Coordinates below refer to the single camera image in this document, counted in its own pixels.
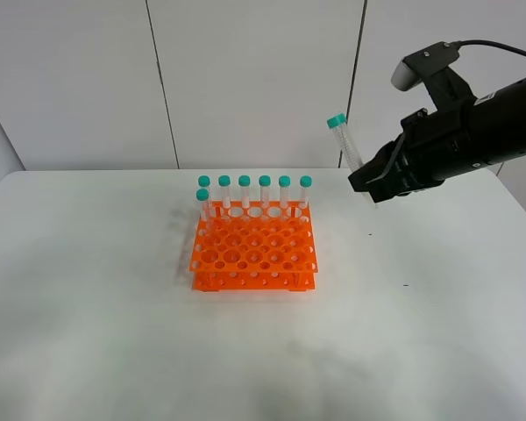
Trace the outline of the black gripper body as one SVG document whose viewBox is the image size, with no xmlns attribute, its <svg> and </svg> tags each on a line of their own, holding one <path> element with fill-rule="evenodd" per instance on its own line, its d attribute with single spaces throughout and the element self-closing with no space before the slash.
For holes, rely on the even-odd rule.
<svg viewBox="0 0 526 421">
<path fill-rule="evenodd" d="M 430 189 L 476 169 L 469 123 L 472 100 L 427 117 L 411 116 L 389 147 L 391 196 Z"/>
</svg>

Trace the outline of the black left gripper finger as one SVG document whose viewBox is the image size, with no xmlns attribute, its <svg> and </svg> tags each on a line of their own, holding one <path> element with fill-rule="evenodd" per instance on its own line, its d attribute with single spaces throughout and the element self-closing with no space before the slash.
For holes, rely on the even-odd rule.
<svg viewBox="0 0 526 421">
<path fill-rule="evenodd" d="M 367 183 L 368 193 L 376 203 L 410 194 L 407 168 L 393 167 L 384 176 L 381 176 L 383 171 L 384 168 L 381 167 L 372 168 L 370 170 L 371 179 Z"/>
</svg>

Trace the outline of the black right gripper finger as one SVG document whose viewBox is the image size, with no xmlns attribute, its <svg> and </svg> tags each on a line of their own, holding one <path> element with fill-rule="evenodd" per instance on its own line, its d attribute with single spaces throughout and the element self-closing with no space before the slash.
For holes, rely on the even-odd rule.
<svg viewBox="0 0 526 421">
<path fill-rule="evenodd" d="M 355 192 L 368 192 L 367 183 L 371 179 L 370 170 L 372 168 L 384 168 L 381 176 L 384 176 L 391 168 L 397 168 L 399 153 L 396 151 L 396 147 L 397 143 L 395 141 L 388 142 L 369 162 L 352 175 Z"/>
</svg>

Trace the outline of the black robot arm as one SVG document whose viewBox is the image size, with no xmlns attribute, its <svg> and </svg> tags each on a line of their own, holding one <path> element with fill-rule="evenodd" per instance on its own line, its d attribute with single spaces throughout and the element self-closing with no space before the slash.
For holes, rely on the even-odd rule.
<svg viewBox="0 0 526 421">
<path fill-rule="evenodd" d="M 526 78 L 446 111 L 417 111 L 349 183 L 375 203 L 440 186 L 454 176 L 526 156 Z"/>
</svg>

